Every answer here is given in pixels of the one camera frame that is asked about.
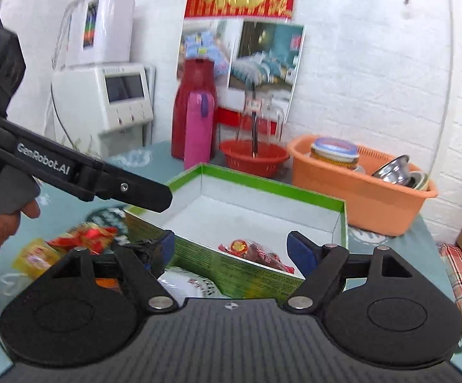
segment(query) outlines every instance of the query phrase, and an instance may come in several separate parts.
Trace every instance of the brick wall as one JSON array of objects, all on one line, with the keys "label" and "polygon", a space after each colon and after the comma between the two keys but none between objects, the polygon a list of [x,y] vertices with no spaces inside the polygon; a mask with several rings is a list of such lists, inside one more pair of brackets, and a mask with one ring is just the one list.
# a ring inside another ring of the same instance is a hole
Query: brick wall
[{"label": "brick wall", "polygon": [[[4,0],[3,21],[18,31],[28,72],[10,118],[40,131],[50,56],[71,0]],[[157,68],[154,140],[170,139],[177,49],[186,0],[136,0],[131,59]],[[450,66],[448,0],[296,0],[307,26],[285,139],[312,132],[391,154],[429,170],[444,115]],[[462,226],[462,86],[439,199],[423,209],[435,238],[453,242]]]}]

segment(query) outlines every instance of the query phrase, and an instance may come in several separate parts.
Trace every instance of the yellow snack package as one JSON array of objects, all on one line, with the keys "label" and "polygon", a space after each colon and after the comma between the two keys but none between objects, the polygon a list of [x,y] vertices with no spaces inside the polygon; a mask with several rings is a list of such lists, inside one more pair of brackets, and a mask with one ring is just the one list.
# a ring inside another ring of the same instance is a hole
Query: yellow snack package
[{"label": "yellow snack package", "polygon": [[41,238],[29,242],[11,264],[17,271],[36,279],[62,258],[62,253],[53,250]]}]

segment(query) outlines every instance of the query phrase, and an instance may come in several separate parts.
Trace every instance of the white appliance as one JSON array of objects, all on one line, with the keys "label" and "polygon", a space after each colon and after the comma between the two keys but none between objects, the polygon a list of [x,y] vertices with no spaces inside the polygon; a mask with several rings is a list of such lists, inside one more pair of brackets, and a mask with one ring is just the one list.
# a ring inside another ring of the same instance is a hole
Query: white appliance
[{"label": "white appliance", "polygon": [[83,0],[72,13],[66,66],[130,60],[135,0]]},{"label": "white appliance", "polygon": [[98,158],[142,147],[143,128],[153,121],[148,84],[152,93],[154,70],[134,63],[55,71],[56,141]]}]

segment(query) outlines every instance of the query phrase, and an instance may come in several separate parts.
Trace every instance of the stainless steel bowl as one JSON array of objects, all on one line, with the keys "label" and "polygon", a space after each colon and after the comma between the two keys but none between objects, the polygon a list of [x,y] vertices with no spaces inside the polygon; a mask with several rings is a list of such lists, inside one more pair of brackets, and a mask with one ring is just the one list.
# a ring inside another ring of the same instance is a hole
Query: stainless steel bowl
[{"label": "stainless steel bowl", "polygon": [[406,186],[411,178],[408,161],[410,161],[409,156],[397,157],[373,173],[373,177],[382,179],[387,183]]}]

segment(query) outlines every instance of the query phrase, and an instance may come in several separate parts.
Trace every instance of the pink water bottle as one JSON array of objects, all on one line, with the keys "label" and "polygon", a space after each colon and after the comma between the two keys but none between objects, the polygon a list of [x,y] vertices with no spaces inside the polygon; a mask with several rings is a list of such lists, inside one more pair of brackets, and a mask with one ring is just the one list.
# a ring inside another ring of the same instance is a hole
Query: pink water bottle
[{"label": "pink water bottle", "polygon": [[209,92],[191,92],[187,104],[185,169],[208,163],[211,155],[215,98]]}]

